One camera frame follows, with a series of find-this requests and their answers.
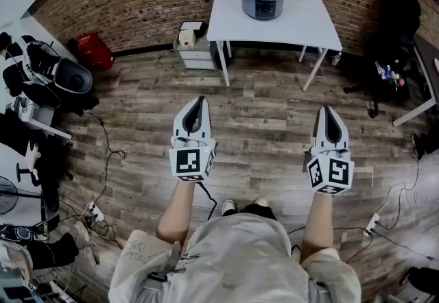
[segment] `black hair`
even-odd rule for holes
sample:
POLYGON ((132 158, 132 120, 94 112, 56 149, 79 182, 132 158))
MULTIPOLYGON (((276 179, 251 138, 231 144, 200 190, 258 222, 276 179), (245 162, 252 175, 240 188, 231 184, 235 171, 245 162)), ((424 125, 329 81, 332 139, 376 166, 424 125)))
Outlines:
POLYGON ((7 49, 11 42, 12 42, 11 36, 9 36, 5 32, 2 32, 0 34, 0 51, 7 49))

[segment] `white paper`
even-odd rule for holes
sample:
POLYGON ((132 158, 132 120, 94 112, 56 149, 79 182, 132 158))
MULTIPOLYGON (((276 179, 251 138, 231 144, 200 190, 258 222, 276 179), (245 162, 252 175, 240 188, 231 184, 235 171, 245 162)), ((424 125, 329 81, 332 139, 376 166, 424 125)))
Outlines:
POLYGON ((199 30, 202 24, 202 21, 185 21, 180 30, 199 30))

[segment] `desk leg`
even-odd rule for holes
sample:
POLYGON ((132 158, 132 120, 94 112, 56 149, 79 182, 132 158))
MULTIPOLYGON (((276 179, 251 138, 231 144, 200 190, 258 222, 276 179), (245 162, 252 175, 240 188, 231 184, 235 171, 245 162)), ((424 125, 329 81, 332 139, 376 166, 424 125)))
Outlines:
POLYGON ((227 45, 228 57, 232 58, 232 49, 230 48, 230 41, 226 41, 226 45, 227 45))
POLYGON ((224 58, 224 51, 223 51, 222 45, 223 44, 222 44, 221 41, 217 41, 219 60, 221 61, 221 67, 222 67, 222 73, 224 75, 224 81, 226 82, 226 86, 229 87, 230 86, 230 82, 228 81, 226 59, 224 58))
POLYGON ((300 52, 299 62, 302 62, 303 55, 305 54, 306 49, 307 49, 306 46, 302 47, 302 51, 300 52))
POLYGON ((50 132, 51 134, 54 134, 54 135, 61 136, 61 137, 65 138, 65 139, 67 139, 67 140, 71 140, 71 135, 66 134, 65 132, 62 132, 60 130, 53 129, 51 126, 43 124, 43 123, 41 123, 41 122, 39 122, 39 121, 37 121, 35 119, 29 119, 28 123, 33 125, 33 126, 35 126, 38 129, 50 132))
POLYGON ((316 62, 316 65, 314 66, 313 71, 311 72, 311 74, 309 74, 309 77, 308 77, 307 83, 305 84, 305 86, 303 86, 303 89, 302 89, 303 91, 306 91, 307 88, 308 88, 308 86, 309 86, 309 84, 311 83, 311 81, 313 81, 313 77, 314 77, 314 75, 316 74, 316 71, 319 69, 320 65, 322 64, 323 58, 324 58, 324 56, 327 54, 327 51, 328 51, 328 49, 327 49, 327 48, 324 48, 323 51, 322 51, 322 53, 321 53, 320 56, 318 57, 317 62, 316 62))
POLYGON ((419 107, 416 107, 411 112, 408 112, 406 115, 403 115, 401 118, 395 120, 393 122, 393 126, 400 126, 400 124, 413 119, 416 115, 426 111, 428 108, 433 107, 436 104, 436 100, 432 97, 425 103, 421 104, 419 107))

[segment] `fan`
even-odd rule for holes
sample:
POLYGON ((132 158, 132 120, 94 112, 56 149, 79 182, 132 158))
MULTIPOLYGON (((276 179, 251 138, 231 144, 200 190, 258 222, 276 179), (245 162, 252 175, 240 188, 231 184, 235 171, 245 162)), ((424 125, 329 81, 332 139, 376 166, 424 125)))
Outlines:
POLYGON ((0 176, 0 215, 6 214, 14 209, 19 197, 43 198, 40 195, 19 193, 11 181, 0 176))

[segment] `desk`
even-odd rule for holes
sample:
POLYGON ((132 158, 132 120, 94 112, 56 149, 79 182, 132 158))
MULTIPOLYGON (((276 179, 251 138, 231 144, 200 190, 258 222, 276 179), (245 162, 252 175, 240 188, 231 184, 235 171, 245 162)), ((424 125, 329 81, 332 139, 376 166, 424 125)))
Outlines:
POLYGON ((419 35, 413 36, 413 43, 414 52, 419 60, 425 79, 427 80, 431 98, 419 107, 413 109, 411 112, 408 112, 406 115, 395 120, 393 126, 399 126, 400 124, 409 121, 439 102, 439 74, 434 66, 434 58, 439 59, 439 49, 435 48, 431 43, 427 42, 419 35))
MULTIPOLYGON (((258 21, 241 9, 241 0, 214 0, 207 40, 215 41, 218 49, 227 45, 232 56, 230 41, 254 41, 301 45, 299 62, 307 46, 319 49, 319 58, 314 66, 305 91, 323 61, 328 49, 342 50, 342 44, 322 0, 284 0, 282 14, 269 21, 258 21)), ((230 86, 224 52, 219 50, 219 59, 227 86, 230 86)))
POLYGON ((40 107, 30 99, 27 99, 25 112, 22 112, 20 109, 18 116, 21 121, 28 123, 33 128, 71 140, 71 135, 50 126, 54 117, 54 110, 49 107, 40 107))

